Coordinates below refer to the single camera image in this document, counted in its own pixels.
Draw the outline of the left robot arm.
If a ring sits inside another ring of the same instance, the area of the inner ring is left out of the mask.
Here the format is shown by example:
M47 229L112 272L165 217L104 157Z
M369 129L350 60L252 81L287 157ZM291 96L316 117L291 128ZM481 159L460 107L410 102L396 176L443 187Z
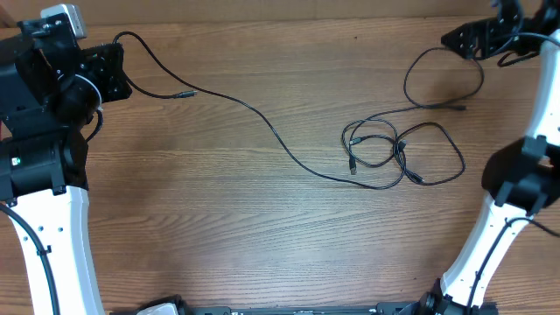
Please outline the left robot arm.
M130 97L118 44L1 43L1 209L24 253L37 314L101 314L88 232L87 136L101 105Z

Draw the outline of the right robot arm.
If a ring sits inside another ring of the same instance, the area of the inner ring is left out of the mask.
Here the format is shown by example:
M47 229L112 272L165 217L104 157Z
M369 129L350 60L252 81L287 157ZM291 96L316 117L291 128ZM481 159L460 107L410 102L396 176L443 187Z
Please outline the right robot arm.
M494 5L495 18L463 24L441 43L466 60L540 58L533 114L524 136L486 163L484 202L457 259L404 314L497 313L484 301L494 272L519 233L559 197L559 3L542 2L533 17L524 17L517 1Z

